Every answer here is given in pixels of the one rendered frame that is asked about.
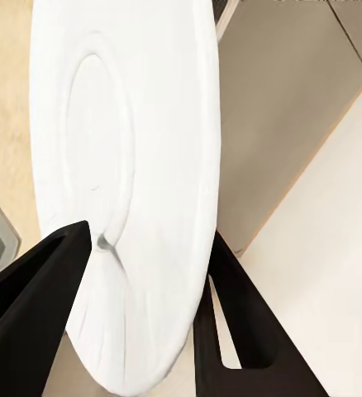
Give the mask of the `saucer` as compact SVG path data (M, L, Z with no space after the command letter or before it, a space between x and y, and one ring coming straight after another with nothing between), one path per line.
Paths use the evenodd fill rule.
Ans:
M96 382L140 397L173 369L217 226L212 0L34 0L31 148L42 239L88 220L65 331Z

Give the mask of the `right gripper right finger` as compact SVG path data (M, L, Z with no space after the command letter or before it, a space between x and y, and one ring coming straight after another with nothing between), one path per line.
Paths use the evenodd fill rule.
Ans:
M241 369L222 364L217 292ZM196 397L329 397L219 231L193 320Z

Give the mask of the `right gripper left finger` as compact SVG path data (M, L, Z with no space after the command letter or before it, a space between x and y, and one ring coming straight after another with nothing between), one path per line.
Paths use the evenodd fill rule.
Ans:
M0 272L0 397L41 397L92 252L88 220Z

